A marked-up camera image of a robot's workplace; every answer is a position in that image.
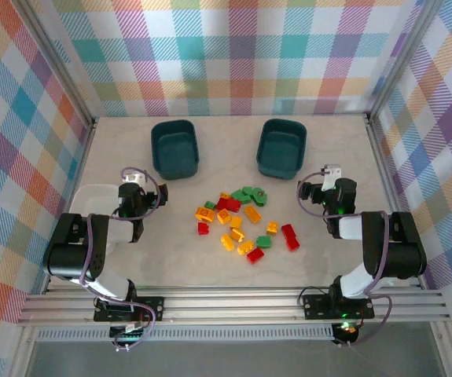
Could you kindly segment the dark teal plastic bin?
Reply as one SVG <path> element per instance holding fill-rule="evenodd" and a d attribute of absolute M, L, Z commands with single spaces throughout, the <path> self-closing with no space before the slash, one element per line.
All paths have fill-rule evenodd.
<path fill-rule="evenodd" d="M 302 168 L 307 128 L 297 121 L 269 119 L 260 134 L 256 162 L 261 174 L 293 179 Z"/>
<path fill-rule="evenodd" d="M 151 130 L 153 168 L 164 180 L 190 178 L 200 162 L 194 125 L 186 119 L 157 123 Z"/>

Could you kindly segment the long red lego brick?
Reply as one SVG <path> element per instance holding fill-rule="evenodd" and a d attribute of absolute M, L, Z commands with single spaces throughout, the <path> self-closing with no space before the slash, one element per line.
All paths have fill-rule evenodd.
<path fill-rule="evenodd" d="M 291 224 L 286 224 L 281 227 L 282 234 L 285 238 L 285 243 L 289 251 L 296 251 L 300 244 L 297 240 L 296 233 Z"/>

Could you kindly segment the small controller board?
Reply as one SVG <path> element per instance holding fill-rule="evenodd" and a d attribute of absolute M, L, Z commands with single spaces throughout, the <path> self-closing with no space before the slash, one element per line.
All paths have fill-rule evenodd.
<path fill-rule="evenodd" d="M 116 351 L 129 352 L 144 335 L 144 325 L 140 322 L 127 325 L 111 326 L 108 336 L 112 340 L 112 344 Z"/>
<path fill-rule="evenodd" d="M 359 330 L 362 326 L 362 322 L 359 323 L 350 320 L 344 320 L 341 323 L 333 324 L 332 342 L 338 346 L 356 342 L 359 336 Z"/>

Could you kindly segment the aluminium side rail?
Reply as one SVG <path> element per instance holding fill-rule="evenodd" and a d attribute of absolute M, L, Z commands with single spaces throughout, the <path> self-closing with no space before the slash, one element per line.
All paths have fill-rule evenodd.
<path fill-rule="evenodd" d="M 66 197 L 66 201 L 64 202 L 64 205 L 59 208 L 60 211 L 59 211 L 58 217 L 54 221 L 53 226 L 51 228 L 50 239 L 53 236 L 54 230 L 57 227 L 60 216 L 65 212 L 69 212 L 71 209 L 72 201 L 73 201 L 75 193 L 77 192 L 77 190 L 79 188 L 79 184 L 80 184 L 82 176 L 83 176 L 83 171 L 84 171 L 84 168 L 85 168 L 85 165 L 87 162 L 90 148 L 91 148 L 91 145 L 94 140 L 94 135 L 95 135 L 95 132 L 97 129 L 97 125 L 100 120 L 101 120 L 100 117 L 93 117 L 91 119 L 90 124 L 88 125 L 87 133 L 85 136 L 85 141 L 83 144 L 83 149 L 79 156 L 80 159 L 77 162 L 77 164 L 75 165 L 75 173 L 74 173 L 74 177 L 72 179 L 72 183 L 70 185 L 66 185 L 66 187 L 65 187 L 65 193 L 68 196 Z M 44 295 L 48 291 L 48 286 L 49 286 L 49 283 L 51 280 L 51 275 L 49 274 L 48 270 L 46 268 L 44 268 L 44 262 L 41 263 L 41 267 L 42 267 L 42 273 L 39 273 L 36 278 L 36 282 L 39 283 L 39 288 L 33 289 L 32 292 L 37 293 L 39 295 Z"/>
<path fill-rule="evenodd" d="M 364 115 L 364 122 L 391 210 L 387 215 L 367 212 L 362 216 L 364 266 L 377 283 L 386 279 L 408 280 L 424 273 L 427 257 L 413 215 L 400 210 L 386 158 L 380 150 L 375 129 L 378 122 L 368 119 L 368 115 Z"/>

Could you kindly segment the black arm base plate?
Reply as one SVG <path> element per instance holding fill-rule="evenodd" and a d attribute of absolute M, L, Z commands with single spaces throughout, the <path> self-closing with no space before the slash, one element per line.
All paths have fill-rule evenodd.
<path fill-rule="evenodd" d="M 304 295 L 306 320 L 361 320 L 375 317 L 370 299 L 331 298 L 328 295 Z"/>
<path fill-rule="evenodd" d="M 164 297 L 146 296 L 136 297 L 134 299 L 138 306 L 121 305 L 115 302 L 107 302 L 96 298 L 94 300 L 94 322 L 148 322 L 153 318 L 148 309 L 144 309 L 141 305 L 147 306 L 153 310 L 156 315 L 156 321 L 163 319 Z"/>

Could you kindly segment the aluminium mounting rail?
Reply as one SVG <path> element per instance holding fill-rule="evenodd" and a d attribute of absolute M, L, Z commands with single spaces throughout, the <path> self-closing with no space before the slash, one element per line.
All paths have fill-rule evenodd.
<path fill-rule="evenodd" d="M 141 289 L 141 296 L 164 300 L 160 324 L 241 325 L 303 324 L 306 313 L 314 322 L 332 318 L 308 300 L 311 291 L 300 287 L 154 287 Z M 436 322 L 450 320 L 448 307 L 439 291 L 418 286 L 393 287 L 367 304 L 374 311 L 373 322 Z M 94 298 L 82 289 L 58 287 L 44 295 L 31 295 L 22 309 L 20 326 L 91 325 Z"/>

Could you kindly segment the aluminium frame post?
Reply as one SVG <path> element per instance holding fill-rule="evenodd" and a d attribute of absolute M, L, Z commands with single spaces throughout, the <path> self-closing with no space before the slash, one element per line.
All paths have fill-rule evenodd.
<path fill-rule="evenodd" d="M 52 39 L 46 33 L 37 13 L 31 7 L 29 0 L 11 0 L 17 12 L 20 14 L 24 23 L 28 26 L 32 36 L 34 37 L 38 47 L 42 51 L 52 71 L 60 84 L 64 88 L 64 92 L 69 96 L 69 99 L 78 111 L 79 117 L 89 128 L 94 125 L 95 118 L 91 115 L 86 106 L 86 102 L 82 99 L 72 77 L 68 74 L 68 70 L 61 61 L 57 53 Z"/>
<path fill-rule="evenodd" d="M 445 0 L 424 1 L 421 11 L 413 22 L 411 31 L 406 36 L 405 42 L 399 51 L 399 55 L 396 57 L 389 75 L 384 80 L 384 84 L 380 88 L 371 110 L 367 113 L 368 119 L 374 119 L 380 115 L 383 107 L 391 96 L 394 87 L 400 80 L 406 66 L 411 62 L 417 47 L 420 45 L 421 40 L 444 1 Z"/>

